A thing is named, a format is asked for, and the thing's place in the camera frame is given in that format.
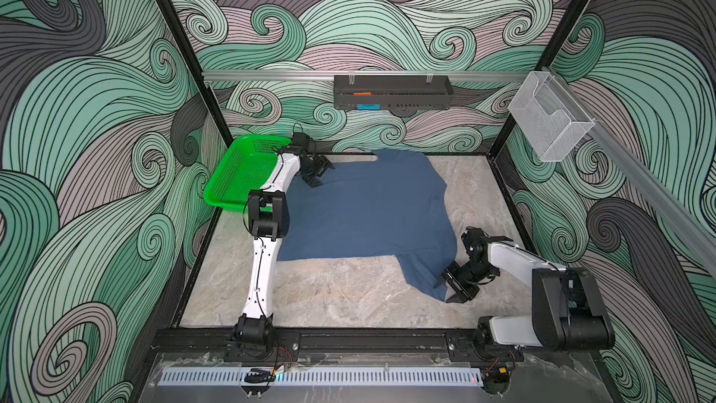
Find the green plastic basket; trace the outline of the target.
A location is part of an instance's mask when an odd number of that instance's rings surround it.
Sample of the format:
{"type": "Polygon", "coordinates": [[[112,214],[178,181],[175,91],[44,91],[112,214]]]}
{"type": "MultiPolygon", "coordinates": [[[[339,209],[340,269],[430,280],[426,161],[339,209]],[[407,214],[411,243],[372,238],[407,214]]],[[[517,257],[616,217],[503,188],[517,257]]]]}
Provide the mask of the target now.
{"type": "Polygon", "coordinates": [[[290,139],[283,136],[248,134],[237,138],[206,185],[205,203],[241,213],[249,192],[265,186],[281,164],[278,151],[289,144],[290,139]]]}

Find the blue t-shirt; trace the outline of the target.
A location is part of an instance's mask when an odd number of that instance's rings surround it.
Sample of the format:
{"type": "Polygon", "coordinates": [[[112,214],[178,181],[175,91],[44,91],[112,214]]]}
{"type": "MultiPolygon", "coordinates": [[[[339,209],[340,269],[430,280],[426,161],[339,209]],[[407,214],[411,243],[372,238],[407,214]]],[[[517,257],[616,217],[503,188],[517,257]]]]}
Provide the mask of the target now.
{"type": "Polygon", "coordinates": [[[409,285],[444,300],[440,275],[457,255],[447,184],[423,153],[381,149],[376,156],[336,163],[316,188],[292,182],[278,259],[395,257],[409,285]]]}

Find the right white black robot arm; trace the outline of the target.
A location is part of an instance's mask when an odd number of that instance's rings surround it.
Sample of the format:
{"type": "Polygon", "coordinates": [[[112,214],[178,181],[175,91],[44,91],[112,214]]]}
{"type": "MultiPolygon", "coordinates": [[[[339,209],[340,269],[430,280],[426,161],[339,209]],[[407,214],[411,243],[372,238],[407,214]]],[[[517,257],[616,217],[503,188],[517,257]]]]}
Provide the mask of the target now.
{"type": "Polygon", "coordinates": [[[541,259],[508,237],[490,236],[475,227],[467,228],[461,240],[468,261],[449,264],[437,282],[453,291],[449,303],[473,300],[503,272],[531,291],[527,315],[479,319],[477,349],[508,346],[570,352],[615,345],[615,330],[591,271],[541,259]]]}

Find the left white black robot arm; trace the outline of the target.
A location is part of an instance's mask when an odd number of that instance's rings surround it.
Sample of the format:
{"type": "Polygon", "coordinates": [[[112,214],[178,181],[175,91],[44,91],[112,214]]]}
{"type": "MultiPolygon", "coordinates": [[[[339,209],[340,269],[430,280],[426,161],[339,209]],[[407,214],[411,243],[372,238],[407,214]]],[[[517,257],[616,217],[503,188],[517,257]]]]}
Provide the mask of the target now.
{"type": "Polygon", "coordinates": [[[244,203],[245,228],[254,238],[254,262],[247,302],[235,326],[237,343],[268,351],[274,347],[272,289],[278,252],[289,231],[290,218],[285,190],[295,174],[312,188],[333,164],[311,148],[314,141],[301,132],[284,147],[277,147],[276,167],[265,184],[250,190],[244,203]]]}

